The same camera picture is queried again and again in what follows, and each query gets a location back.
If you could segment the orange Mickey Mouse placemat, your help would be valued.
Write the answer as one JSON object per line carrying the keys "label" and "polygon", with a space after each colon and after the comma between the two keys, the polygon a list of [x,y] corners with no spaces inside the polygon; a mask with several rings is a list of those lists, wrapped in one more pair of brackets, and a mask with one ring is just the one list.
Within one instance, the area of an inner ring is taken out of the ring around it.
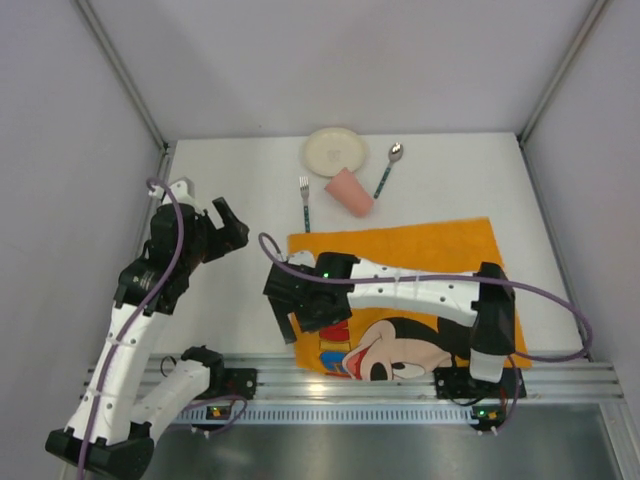
{"label": "orange Mickey Mouse placemat", "polygon": [[[290,236],[289,258],[302,251],[313,255],[323,252],[352,254],[381,265],[431,272],[438,280],[463,272],[476,272],[482,263],[488,262],[499,265],[507,278],[491,223],[485,218]],[[515,351],[523,344],[523,334],[516,314]],[[322,372],[318,358],[319,337],[315,333],[297,335],[294,355],[296,364],[302,369],[321,375],[348,378]],[[460,360],[454,367],[469,369],[469,363]]]}

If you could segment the pink plastic cup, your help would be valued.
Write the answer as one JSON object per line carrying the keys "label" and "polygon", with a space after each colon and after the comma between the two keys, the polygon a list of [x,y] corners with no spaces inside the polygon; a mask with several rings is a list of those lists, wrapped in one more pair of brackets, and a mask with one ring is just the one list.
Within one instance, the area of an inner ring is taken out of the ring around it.
{"label": "pink plastic cup", "polygon": [[325,191],[355,217],[367,216],[373,207],[372,196],[347,168],[332,177],[325,186]]}

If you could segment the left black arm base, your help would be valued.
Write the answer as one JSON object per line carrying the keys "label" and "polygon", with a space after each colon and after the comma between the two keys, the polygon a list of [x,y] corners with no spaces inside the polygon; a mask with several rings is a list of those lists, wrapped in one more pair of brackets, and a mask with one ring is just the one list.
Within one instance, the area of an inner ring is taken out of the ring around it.
{"label": "left black arm base", "polygon": [[254,397],[257,371],[234,368],[225,364],[224,356],[207,349],[185,351],[171,372],[156,386],[155,393],[163,399],[183,403],[225,396]]}

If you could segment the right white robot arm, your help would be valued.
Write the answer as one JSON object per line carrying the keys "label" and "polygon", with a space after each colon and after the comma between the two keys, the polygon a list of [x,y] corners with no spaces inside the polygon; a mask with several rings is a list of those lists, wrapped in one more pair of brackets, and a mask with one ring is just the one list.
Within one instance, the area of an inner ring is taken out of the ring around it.
{"label": "right white robot arm", "polygon": [[469,363],[497,383],[515,352],[515,293],[502,268],[436,279],[352,254],[298,252],[273,263],[263,293],[284,341],[319,337],[322,372],[363,381],[411,379]]}

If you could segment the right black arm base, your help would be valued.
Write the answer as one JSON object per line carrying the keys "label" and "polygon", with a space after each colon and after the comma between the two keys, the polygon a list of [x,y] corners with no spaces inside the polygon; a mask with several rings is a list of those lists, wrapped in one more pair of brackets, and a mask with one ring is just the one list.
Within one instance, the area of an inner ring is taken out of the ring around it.
{"label": "right black arm base", "polygon": [[513,399],[515,393],[519,398],[527,396],[519,369],[505,369],[497,383],[473,379],[469,369],[462,367],[437,368],[433,374],[436,397],[441,400],[470,404],[485,399]]}

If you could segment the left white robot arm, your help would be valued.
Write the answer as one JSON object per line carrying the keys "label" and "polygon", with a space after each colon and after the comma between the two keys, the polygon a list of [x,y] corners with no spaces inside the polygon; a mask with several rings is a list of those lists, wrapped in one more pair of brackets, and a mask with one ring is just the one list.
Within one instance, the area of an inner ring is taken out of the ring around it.
{"label": "left white robot arm", "polygon": [[149,394],[137,397],[154,346],[191,274],[248,243],[248,226],[225,199],[214,199],[213,206],[221,227],[191,200],[165,201],[151,219],[141,255],[119,275],[93,376],[67,425],[50,432],[45,444],[47,452],[81,474],[139,479],[160,436],[193,401],[241,398],[222,355],[204,346],[185,350]]}

